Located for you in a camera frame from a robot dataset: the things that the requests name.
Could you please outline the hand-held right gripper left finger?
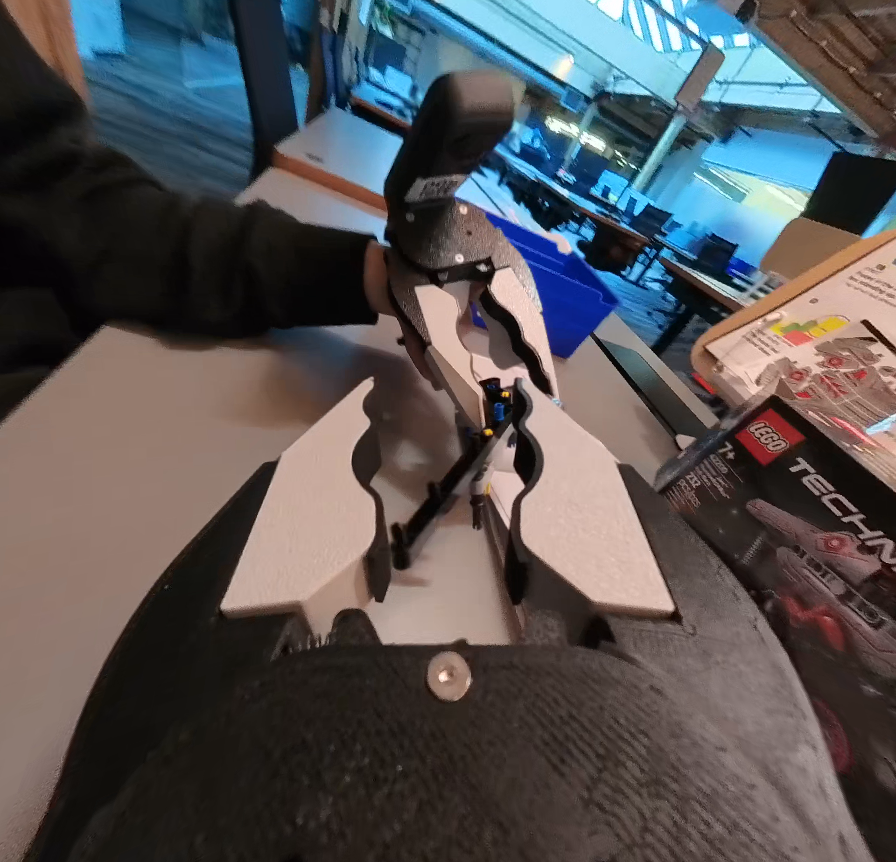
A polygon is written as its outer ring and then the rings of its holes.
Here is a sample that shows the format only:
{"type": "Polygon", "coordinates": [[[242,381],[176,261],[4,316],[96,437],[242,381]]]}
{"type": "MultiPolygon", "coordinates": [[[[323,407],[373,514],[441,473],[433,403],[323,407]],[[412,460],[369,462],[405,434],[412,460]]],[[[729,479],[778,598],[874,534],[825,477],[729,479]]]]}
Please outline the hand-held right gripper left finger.
{"type": "Polygon", "coordinates": [[[372,485],[382,456],[364,407],[374,388],[372,377],[359,383],[280,455],[221,601],[224,616],[332,621],[385,600],[391,544],[372,485]]]}

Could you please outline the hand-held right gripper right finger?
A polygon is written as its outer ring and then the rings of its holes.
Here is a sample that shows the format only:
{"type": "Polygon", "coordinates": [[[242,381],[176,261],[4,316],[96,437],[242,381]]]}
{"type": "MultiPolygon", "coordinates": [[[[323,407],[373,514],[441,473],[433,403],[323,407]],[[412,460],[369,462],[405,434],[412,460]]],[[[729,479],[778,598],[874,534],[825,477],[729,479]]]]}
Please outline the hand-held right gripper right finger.
{"type": "Polygon", "coordinates": [[[676,604],[616,457],[528,378],[513,387],[511,603],[564,621],[668,620],[676,604]]]}

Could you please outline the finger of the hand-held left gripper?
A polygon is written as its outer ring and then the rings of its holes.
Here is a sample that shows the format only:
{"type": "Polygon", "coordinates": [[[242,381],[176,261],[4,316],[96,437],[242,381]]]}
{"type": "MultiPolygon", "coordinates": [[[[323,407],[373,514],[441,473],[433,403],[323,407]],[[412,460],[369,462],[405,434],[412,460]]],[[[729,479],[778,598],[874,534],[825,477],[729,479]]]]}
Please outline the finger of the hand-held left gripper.
{"type": "Polygon", "coordinates": [[[500,371],[522,368],[549,398],[559,393],[546,328],[536,301],[510,268],[497,270],[477,297],[488,354],[500,371]]]}
{"type": "Polygon", "coordinates": [[[468,281],[415,287],[425,327],[425,359],[437,385],[444,390],[468,426],[486,428],[483,390],[476,379],[473,357],[462,341],[461,323],[469,312],[468,281]]]}

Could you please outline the black toy brick beam assembly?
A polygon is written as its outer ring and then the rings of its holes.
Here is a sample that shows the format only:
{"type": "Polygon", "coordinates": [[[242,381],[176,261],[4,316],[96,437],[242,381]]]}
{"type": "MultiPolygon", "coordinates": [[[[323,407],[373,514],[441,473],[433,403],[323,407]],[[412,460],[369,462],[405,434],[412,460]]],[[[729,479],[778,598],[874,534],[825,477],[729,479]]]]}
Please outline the black toy brick beam assembly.
{"type": "Polygon", "coordinates": [[[482,381],[486,425],[479,430],[459,427],[462,454],[437,482],[427,485],[427,497],[405,523],[391,528],[392,564],[403,572],[415,562],[435,526],[463,497],[468,498],[473,530],[486,520],[489,471],[505,432],[511,426],[515,390],[494,377],[482,381]]]}

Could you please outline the person's left hand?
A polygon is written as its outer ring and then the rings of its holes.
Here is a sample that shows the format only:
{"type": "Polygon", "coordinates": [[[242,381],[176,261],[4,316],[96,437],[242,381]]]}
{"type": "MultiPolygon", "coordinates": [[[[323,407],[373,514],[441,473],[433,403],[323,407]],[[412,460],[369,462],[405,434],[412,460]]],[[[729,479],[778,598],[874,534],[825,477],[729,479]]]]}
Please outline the person's left hand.
{"type": "Polygon", "coordinates": [[[441,387],[428,366],[426,348],[420,336],[403,320],[399,309],[393,304],[387,273],[388,251],[389,248],[387,246],[380,244],[376,240],[370,240],[366,244],[363,264],[363,285],[366,302],[376,314],[387,315],[397,320],[401,330],[400,344],[404,347],[420,375],[434,390],[439,391],[441,387]]]}

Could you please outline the blue bin with white label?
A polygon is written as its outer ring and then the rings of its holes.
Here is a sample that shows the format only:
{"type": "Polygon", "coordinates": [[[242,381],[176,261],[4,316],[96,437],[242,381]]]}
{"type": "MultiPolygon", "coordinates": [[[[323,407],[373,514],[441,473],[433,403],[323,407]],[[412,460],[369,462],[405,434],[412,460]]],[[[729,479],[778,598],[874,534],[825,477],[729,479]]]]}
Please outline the blue bin with white label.
{"type": "Polygon", "coordinates": [[[552,354],[570,358],[614,312],[617,297],[583,259],[562,251],[555,238],[491,212],[487,212],[487,218],[529,266],[552,354]]]}

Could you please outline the white side table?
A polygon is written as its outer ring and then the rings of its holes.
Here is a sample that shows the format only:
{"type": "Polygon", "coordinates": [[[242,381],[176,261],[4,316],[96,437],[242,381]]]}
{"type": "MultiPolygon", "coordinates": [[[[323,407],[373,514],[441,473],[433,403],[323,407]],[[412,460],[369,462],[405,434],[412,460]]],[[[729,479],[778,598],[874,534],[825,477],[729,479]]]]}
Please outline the white side table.
{"type": "Polygon", "coordinates": [[[273,167],[386,213],[385,179],[402,139],[333,108],[276,145],[273,167]]]}

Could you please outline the dark toy brick set box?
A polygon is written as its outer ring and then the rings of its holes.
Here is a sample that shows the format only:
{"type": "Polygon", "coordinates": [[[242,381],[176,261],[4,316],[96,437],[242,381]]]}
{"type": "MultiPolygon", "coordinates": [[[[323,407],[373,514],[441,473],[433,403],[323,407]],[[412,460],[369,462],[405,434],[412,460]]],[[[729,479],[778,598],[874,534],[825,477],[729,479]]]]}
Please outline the dark toy brick set box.
{"type": "Polygon", "coordinates": [[[894,860],[894,487],[776,396],[698,437],[654,486],[763,611],[873,857],[894,860]]]}

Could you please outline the instruction sheet on board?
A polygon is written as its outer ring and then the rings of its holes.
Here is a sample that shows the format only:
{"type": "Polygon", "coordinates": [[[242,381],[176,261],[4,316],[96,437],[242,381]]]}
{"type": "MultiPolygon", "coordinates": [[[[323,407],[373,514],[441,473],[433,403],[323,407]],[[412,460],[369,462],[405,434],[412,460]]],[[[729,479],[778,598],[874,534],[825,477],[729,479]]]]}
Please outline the instruction sheet on board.
{"type": "Polygon", "coordinates": [[[890,230],[860,239],[712,327],[693,347],[696,372],[734,408],[762,390],[773,364],[810,364],[823,342],[863,326],[894,359],[894,237],[890,230]]]}

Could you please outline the printed instruction sheet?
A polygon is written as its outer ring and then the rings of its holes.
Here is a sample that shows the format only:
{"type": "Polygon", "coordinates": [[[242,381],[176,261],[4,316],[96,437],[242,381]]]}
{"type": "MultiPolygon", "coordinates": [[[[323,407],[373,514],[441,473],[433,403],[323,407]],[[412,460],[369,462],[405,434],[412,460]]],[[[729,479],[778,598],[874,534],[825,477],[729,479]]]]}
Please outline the printed instruction sheet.
{"type": "Polygon", "coordinates": [[[857,241],[711,328],[697,372],[730,405],[776,394],[895,478],[895,233],[857,241]]]}

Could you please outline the tan rounded board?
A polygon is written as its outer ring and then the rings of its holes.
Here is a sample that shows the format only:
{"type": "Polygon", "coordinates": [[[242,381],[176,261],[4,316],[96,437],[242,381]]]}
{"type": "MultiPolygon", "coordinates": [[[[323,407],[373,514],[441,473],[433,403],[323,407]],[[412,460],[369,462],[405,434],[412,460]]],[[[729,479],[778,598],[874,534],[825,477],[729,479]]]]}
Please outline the tan rounded board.
{"type": "Polygon", "coordinates": [[[780,231],[758,268],[764,275],[789,281],[827,261],[859,239],[856,234],[799,216],[790,220],[780,231]]]}

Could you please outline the hanging sign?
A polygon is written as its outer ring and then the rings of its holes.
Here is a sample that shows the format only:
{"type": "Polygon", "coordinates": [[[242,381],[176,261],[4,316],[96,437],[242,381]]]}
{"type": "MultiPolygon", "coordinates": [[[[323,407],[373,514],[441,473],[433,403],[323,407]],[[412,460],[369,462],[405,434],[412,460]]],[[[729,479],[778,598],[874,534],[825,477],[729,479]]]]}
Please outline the hanging sign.
{"type": "Polygon", "coordinates": [[[725,60],[721,49],[709,43],[700,52],[690,72],[675,95],[678,109],[694,112],[725,60]]]}

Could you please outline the black panel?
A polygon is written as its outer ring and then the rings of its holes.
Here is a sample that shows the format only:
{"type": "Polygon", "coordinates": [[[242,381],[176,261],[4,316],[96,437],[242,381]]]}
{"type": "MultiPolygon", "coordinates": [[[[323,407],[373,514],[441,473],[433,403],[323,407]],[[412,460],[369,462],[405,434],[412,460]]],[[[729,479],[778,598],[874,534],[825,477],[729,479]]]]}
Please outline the black panel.
{"type": "Polygon", "coordinates": [[[894,160],[836,151],[815,185],[802,217],[860,236],[894,192],[894,160]]]}

